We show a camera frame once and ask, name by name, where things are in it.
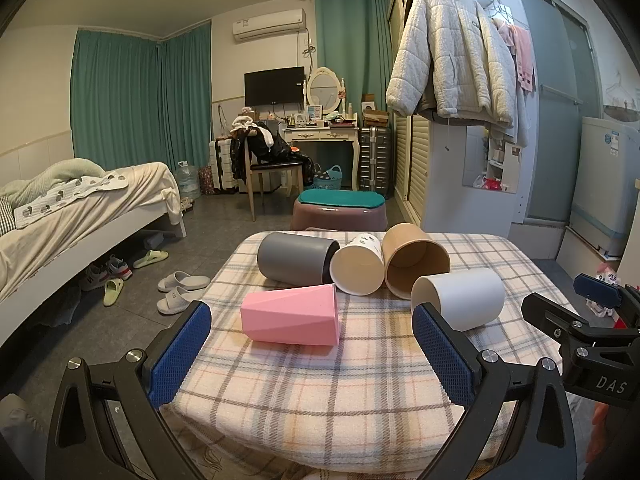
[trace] plaid tablecloth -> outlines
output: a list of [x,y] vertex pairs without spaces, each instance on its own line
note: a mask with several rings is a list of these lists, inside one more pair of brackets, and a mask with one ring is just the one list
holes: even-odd
[[[204,442],[224,435],[248,448],[334,471],[421,470],[455,427],[462,408],[440,386],[411,328],[409,301],[386,288],[370,296],[338,291],[340,343],[334,348],[253,342],[242,332],[248,292],[286,288],[258,270],[268,233],[247,238],[204,295],[212,330],[169,409]],[[356,233],[317,232],[343,246]],[[382,239],[384,233],[376,234]],[[560,361],[558,345],[520,313],[532,292],[569,306],[518,248],[491,235],[433,234],[451,270],[489,267],[502,278],[500,317],[467,332],[476,348],[507,362]],[[481,458],[493,456],[507,428],[506,404]]]

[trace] white slipper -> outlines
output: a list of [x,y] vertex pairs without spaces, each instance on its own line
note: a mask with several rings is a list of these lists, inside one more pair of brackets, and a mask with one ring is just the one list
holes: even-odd
[[169,292],[172,288],[180,286],[184,290],[200,290],[211,283],[206,276],[191,276],[181,270],[176,270],[158,282],[160,292]]
[[124,282],[120,278],[114,278],[113,280],[109,280],[104,284],[104,299],[102,300],[102,304],[104,306],[111,306],[117,300],[120,292],[122,291],[122,286]]
[[133,262],[133,268],[140,269],[156,262],[166,260],[168,257],[169,253],[167,251],[147,251],[142,258]]
[[196,290],[189,292],[181,286],[177,286],[167,293],[167,295],[158,301],[158,312],[167,316],[178,314],[185,310],[191,301],[197,301],[202,298],[204,290]]

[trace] purple stool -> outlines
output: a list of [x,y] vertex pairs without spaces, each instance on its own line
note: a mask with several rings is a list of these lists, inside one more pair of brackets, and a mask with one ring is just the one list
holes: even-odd
[[385,199],[373,191],[308,189],[293,206],[292,231],[386,231]]

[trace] white bed frame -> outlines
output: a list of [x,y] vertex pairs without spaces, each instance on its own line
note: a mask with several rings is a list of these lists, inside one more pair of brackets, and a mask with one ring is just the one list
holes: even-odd
[[133,209],[62,251],[51,262],[38,269],[0,302],[0,346],[44,300],[68,280],[106,251],[154,220],[163,224],[156,230],[184,238],[186,231],[182,220],[179,224],[171,225],[166,213],[164,201]]

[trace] sneaker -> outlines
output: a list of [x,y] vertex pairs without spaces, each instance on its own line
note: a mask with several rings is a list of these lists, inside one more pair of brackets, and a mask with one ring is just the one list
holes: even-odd
[[120,278],[121,280],[128,280],[133,272],[129,269],[129,266],[124,260],[119,259],[118,257],[112,254],[109,256],[109,261],[107,262],[107,270],[109,271],[112,278]]
[[80,289],[86,292],[88,290],[94,290],[94,288],[101,288],[109,281],[109,278],[109,271],[107,269],[89,264],[84,271],[84,278],[80,280]]

